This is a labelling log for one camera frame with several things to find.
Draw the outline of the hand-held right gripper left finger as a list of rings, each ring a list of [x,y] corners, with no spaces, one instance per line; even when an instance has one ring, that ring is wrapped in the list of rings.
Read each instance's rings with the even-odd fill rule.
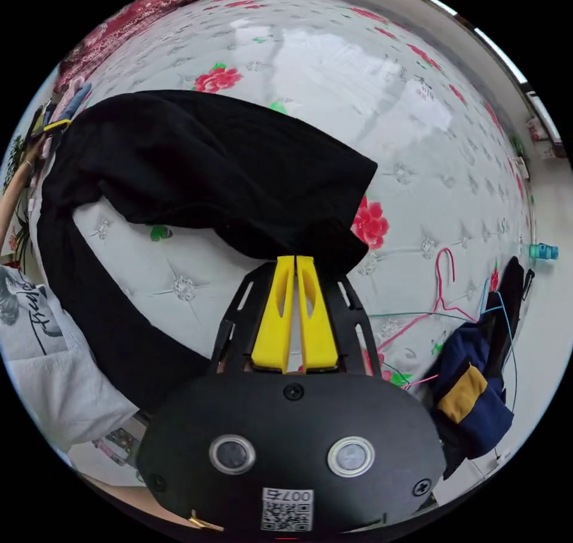
[[[281,256],[251,354],[255,368],[286,373],[291,343],[295,257]]]

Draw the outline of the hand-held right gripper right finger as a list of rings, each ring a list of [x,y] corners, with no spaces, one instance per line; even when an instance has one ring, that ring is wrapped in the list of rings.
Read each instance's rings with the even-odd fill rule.
[[[332,371],[338,351],[312,257],[297,256],[297,281],[303,371]]]

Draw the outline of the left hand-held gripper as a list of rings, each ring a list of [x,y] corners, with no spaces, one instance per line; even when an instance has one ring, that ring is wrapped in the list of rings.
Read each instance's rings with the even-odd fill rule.
[[[59,131],[64,131],[68,128],[71,123],[70,119],[62,119],[56,122],[50,121],[55,109],[55,103],[46,103],[36,110],[26,137],[23,140],[23,150],[29,149],[44,137],[52,137]]]

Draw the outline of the person's right hand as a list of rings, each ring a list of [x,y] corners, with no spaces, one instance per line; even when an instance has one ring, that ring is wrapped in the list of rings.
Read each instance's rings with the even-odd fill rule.
[[[130,510],[138,510],[152,517],[165,520],[169,523],[185,525],[193,529],[206,529],[223,532],[224,528],[198,519],[195,515],[188,519],[181,518],[161,507],[146,487],[120,487],[98,481],[88,475],[79,474],[80,478],[89,482],[112,497],[114,503],[127,504]]]

